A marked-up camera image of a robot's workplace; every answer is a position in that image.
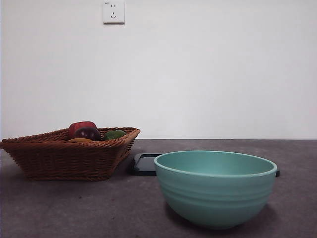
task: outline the green bowl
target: green bowl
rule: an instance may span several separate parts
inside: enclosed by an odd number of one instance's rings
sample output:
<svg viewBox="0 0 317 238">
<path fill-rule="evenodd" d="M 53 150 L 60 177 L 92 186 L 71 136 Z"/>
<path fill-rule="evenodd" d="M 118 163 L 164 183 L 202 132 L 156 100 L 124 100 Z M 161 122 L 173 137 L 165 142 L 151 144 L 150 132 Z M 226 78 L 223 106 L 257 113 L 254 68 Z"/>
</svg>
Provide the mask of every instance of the green bowl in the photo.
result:
<svg viewBox="0 0 317 238">
<path fill-rule="evenodd" d="M 169 206 L 199 226 L 223 230 L 257 215 L 272 192 L 277 166 L 224 151 L 178 151 L 154 159 Z"/>
</svg>

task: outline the dark red apple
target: dark red apple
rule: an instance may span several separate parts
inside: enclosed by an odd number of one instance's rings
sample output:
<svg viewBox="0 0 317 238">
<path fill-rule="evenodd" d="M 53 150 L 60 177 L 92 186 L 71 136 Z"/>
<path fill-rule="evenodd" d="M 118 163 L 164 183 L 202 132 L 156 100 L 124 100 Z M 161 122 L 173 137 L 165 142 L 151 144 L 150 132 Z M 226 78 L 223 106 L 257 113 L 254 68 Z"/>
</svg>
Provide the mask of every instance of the dark red apple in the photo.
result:
<svg viewBox="0 0 317 238">
<path fill-rule="evenodd" d="M 68 129 L 68 135 L 67 135 L 68 139 L 69 140 L 74 139 L 75 131 L 82 127 L 92 127 L 97 129 L 96 125 L 91 121 L 81 121 L 81 122 L 73 123 L 72 125 L 69 126 L 69 129 Z"/>
<path fill-rule="evenodd" d="M 100 132 L 93 127 L 82 127 L 75 131 L 75 138 L 86 138 L 91 139 L 92 141 L 101 140 Z"/>
</svg>

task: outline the wall socket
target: wall socket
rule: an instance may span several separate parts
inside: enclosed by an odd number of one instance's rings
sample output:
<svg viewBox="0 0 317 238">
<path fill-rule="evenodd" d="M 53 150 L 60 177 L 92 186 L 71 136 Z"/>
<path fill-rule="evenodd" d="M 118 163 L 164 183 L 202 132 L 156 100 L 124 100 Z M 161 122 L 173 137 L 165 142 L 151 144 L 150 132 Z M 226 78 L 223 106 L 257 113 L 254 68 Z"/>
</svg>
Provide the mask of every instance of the wall socket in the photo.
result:
<svg viewBox="0 0 317 238">
<path fill-rule="evenodd" d="M 103 6 L 104 25 L 124 24 L 124 7 L 122 0 L 106 0 Z"/>
</svg>

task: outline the gray surface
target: gray surface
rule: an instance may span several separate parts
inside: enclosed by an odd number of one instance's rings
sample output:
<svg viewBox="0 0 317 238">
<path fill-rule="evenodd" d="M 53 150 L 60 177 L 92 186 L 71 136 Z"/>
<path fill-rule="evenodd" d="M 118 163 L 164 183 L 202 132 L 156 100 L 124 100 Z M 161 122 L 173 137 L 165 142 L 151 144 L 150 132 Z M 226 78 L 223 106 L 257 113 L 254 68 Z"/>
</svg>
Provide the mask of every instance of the gray surface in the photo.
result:
<svg viewBox="0 0 317 238">
<path fill-rule="evenodd" d="M 164 201 L 156 177 L 127 174 L 138 153 L 224 150 L 277 163 L 266 207 L 252 220 L 226 231 L 192 225 Z M 316 238 L 317 141 L 136 140 L 131 155 L 107 181 L 26 181 L 1 156 L 2 238 Z"/>
</svg>

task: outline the brown basket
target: brown basket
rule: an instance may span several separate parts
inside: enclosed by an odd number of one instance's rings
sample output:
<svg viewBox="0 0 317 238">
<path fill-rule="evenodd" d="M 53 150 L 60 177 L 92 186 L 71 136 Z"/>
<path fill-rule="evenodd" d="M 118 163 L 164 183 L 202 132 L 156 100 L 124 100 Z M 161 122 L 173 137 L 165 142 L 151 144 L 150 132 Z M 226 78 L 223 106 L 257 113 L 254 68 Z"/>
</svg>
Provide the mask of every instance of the brown basket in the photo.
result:
<svg viewBox="0 0 317 238">
<path fill-rule="evenodd" d="M 88 180 L 110 178 L 117 165 L 130 153 L 139 129 L 132 127 L 98 128 L 99 132 L 123 130 L 121 138 L 108 141 L 67 141 L 68 129 L 3 139 L 4 149 L 30 180 Z"/>
</svg>

